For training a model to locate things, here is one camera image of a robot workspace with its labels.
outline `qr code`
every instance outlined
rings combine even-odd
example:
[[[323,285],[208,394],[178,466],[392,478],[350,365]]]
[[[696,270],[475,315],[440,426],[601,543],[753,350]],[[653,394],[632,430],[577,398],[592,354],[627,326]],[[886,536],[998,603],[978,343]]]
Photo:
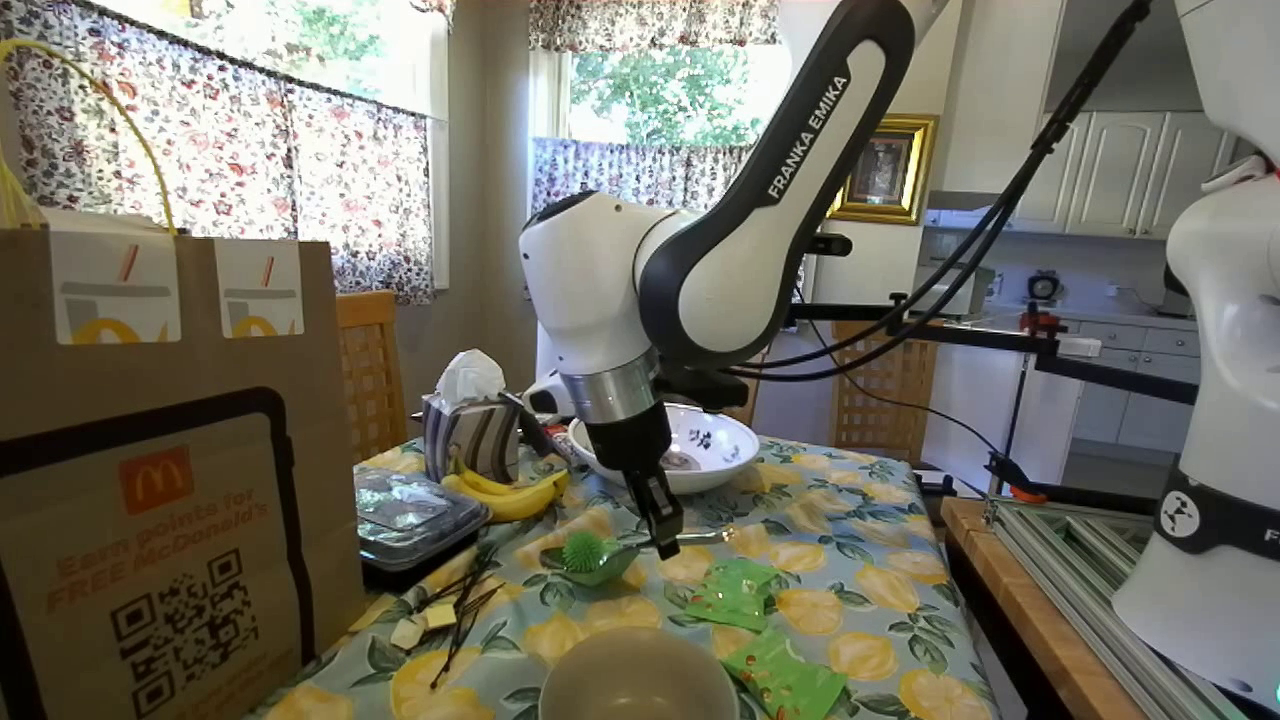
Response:
[[[239,551],[212,554],[204,574],[176,574],[110,613],[120,660],[132,671],[132,712],[158,712],[178,687],[228,663],[260,629]]]

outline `black cable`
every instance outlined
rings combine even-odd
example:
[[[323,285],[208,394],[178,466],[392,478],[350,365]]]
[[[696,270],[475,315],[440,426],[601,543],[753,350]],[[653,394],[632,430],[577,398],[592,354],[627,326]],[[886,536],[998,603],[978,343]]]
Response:
[[[978,216],[978,224],[962,236],[962,245],[891,312],[882,312],[877,325],[868,325],[862,331],[832,343],[832,350],[850,349],[891,325],[899,325],[928,293],[933,285],[941,285],[943,270],[953,270],[969,249],[975,249],[969,254],[969,265],[958,268],[958,275],[941,293],[941,298],[920,312],[906,326],[895,326],[886,343],[871,349],[868,354],[856,354],[840,369],[860,369],[879,361],[882,350],[899,349],[916,326],[922,326],[928,318],[941,315],[941,309],[962,286],[962,281],[978,268],[978,261],[990,251],[996,236],[1004,230],[1007,216],[1017,212],[1025,187],[1031,185],[1031,175],[1041,173],[1045,155],[1057,152],[1057,142],[1068,136],[1070,118],[1079,117],[1084,98],[1097,90],[1097,83],[1106,76],[1106,66],[1114,64],[1114,55],[1124,51],[1128,34],[1137,32],[1137,24],[1153,13],[1153,0],[1133,0],[1106,26],[1106,34],[1097,42],[1097,51],[1087,55],[1087,64],[1079,66],[1079,76],[1070,78],[1070,87],[1062,90],[1062,98],[1057,105],[1057,113],[1045,118],[1041,136],[1031,138],[1027,161],[1020,164],[1020,173],[1007,178],[1007,187],[998,190],[998,199]],[[784,354],[784,361],[767,361],[767,365],[740,365],[740,374],[753,381],[829,381],[836,370],[800,370],[800,374],[767,374],[762,369],[786,369],[786,365],[804,365],[804,361],[821,361],[832,350],[804,350],[804,354]]]
[[[813,340],[817,340],[821,349],[832,349],[829,336],[817,326],[817,318],[809,318],[809,331],[813,331]],[[862,387],[862,384],[850,381],[850,374],[849,374],[849,384],[850,384],[856,392],[871,394],[877,402],[895,402],[895,409],[906,409],[906,412],[928,412],[928,414],[936,414],[936,421],[948,421],[948,422],[962,426],[969,434],[975,434],[978,445],[988,445],[988,452],[998,452],[978,426],[962,422],[962,421],[953,414],[953,412],[941,412],[941,409],[933,409],[933,402],[906,402],[906,398],[895,398],[895,394],[879,394],[879,392]]]
[[[775,381],[775,384],[832,381],[832,374],[845,374],[845,370],[850,370],[850,369],[862,369],[862,365],[886,354],[891,349],[899,349],[905,340],[912,340],[916,326],[933,325],[933,318],[941,315],[941,309],[958,293],[958,285],[978,268],[984,251],[996,245],[996,230],[998,230],[1004,218],[1012,216],[1017,197],[1027,187],[1027,178],[1031,178],[1035,166],[1025,164],[1025,166],[1017,173],[1017,178],[1004,187],[1004,190],[1012,197],[1012,202],[998,202],[998,199],[1004,199],[1004,197],[998,197],[998,199],[988,207],[988,216],[984,216],[984,224],[978,224],[978,229],[988,229],[988,236],[978,236],[978,229],[975,229],[975,230],[958,245],[958,251],[953,251],[953,254],[962,254],[962,251],[978,238],[978,251],[969,261],[969,268],[958,270],[958,281],[954,281],[933,309],[922,309],[922,312],[912,315],[906,325],[899,325],[899,315],[882,315],[882,318],[868,325],[862,331],[856,331],[856,336],[849,336],[849,340],[840,340],[840,343],[829,343],[829,349],[821,349],[821,350],[804,350],[804,354],[793,354],[793,361],[770,361],[770,365],[797,365],[797,361],[836,354],[840,349],[850,349],[850,343],[882,331],[886,325],[899,325],[879,349],[868,349],[862,354],[850,354],[850,361],[845,361],[845,365],[832,361],[832,369],[825,369],[825,370],[757,370],[761,365],[740,365],[740,369],[730,369],[730,374]]]

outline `picture frame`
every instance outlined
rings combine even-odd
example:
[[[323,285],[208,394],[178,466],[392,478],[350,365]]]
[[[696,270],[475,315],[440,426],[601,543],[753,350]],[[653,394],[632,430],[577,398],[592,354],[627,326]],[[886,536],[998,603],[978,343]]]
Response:
[[[882,117],[862,155],[845,175],[832,218],[920,224],[936,117]]]

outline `patterned curtain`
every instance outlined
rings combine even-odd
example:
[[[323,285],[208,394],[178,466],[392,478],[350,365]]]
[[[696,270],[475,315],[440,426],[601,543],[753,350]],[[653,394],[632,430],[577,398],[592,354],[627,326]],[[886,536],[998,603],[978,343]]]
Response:
[[[59,0],[6,0],[0,34],[54,42],[110,83],[196,236],[326,238],[340,286],[434,293],[429,117],[292,83]],[[139,148],[78,78],[18,59],[11,95],[18,173],[39,202],[158,216]]]
[[[526,0],[526,49],[770,42],[775,0]]]
[[[570,190],[602,190],[627,202],[712,207],[753,148],[581,142],[530,138],[530,207]]]

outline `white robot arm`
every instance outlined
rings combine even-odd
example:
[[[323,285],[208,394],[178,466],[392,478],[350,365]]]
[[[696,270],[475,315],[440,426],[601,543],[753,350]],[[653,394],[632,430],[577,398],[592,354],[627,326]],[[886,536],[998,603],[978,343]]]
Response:
[[[653,394],[655,361],[722,369],[767,343],[809,236],[941,9],[840,0],[737,185],[704,216],[583,190],[521,230],[559,381],[597,455],[627,478],[659,554],[674,551],[680,504],[659,470],[671,430]]]
[[[1181,0],[1213,125],[1280,161],[1280,3]],[[1280,175],[1194,199],[1169,236],[1194,304],[1199,394],[1114,615],[1169,660],[1280,712]]]

